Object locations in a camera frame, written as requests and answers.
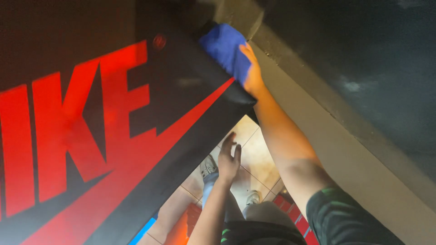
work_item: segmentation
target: person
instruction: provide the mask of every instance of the person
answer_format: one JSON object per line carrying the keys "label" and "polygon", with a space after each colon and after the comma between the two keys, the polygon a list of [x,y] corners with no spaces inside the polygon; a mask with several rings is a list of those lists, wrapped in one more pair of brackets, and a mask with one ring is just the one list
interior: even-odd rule
{"label": "person", "polygon": [[[239,48],[252,64],[244,89],[258,100],[254,110],[269,152],[319,244],[403,244],[329,177],[306,136],[264,85],[251,47]],[[231,133],[224,140],[218,166],[211,156],[201,163],[204,206],[188,244],[306,244],[290,218],[272,202],[260,203],[257,192],[249,195],[245,210],[240,211],[230,192],[242,151],[237,144],[232,156],[234,138]]]}

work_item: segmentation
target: white sneaker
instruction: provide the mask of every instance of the white sneaker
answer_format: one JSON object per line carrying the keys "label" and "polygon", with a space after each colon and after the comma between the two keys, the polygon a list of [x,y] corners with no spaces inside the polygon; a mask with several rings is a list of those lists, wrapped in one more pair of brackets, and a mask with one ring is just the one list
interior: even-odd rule
{"label": "white sneaker", "polygon": [[247,197],[247,206],[251,204],[259,204],[260,203],[260,193],[258,191],[250,191]]}
{"label": "white sneaker", "polygon": [[211,173],[218,172],[218,166],[215,163],[211,154],[209,154],[201,163],[200,163],[200,171],[203,179]]}

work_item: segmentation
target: blue cloth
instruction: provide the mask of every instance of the blue cloth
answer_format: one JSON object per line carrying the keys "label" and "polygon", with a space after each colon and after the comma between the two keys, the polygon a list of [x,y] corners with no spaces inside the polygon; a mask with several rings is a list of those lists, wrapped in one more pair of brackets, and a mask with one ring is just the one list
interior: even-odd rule
{"label": "blue cloth", "polygon": [[239,45],[246,44],[245,37],[241,33],[228,24],[219,24],[201,37],[199,42],[228,74],[244,85],[251,62],[239,50]]}

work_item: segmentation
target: nike logo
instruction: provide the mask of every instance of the nike logo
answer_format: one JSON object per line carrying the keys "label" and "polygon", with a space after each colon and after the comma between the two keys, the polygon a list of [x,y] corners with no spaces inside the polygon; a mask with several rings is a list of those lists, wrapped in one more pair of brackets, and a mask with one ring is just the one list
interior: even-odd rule
{"label": "nike logo", "polygon": [[[111,73],[107,78],[102,76],[103,90],[117,89],[105,87],[105,81],[112,82],[114,79],[126,78],[116,73]],[[160,135],[156,136],[154,128],[132,138],[131,143],[121,151],[107,149],[108,162],[111,161],[110,158],[114,159],[111,161],[111,172],[22,244],[83,244],[232,82],[234,78],[226,81]],[[116,112],[105,113],[105,128],[116,126],[111,124]],[[111,140],[111,137],[116,138],[114,135],[107,135],[106,140]]]}

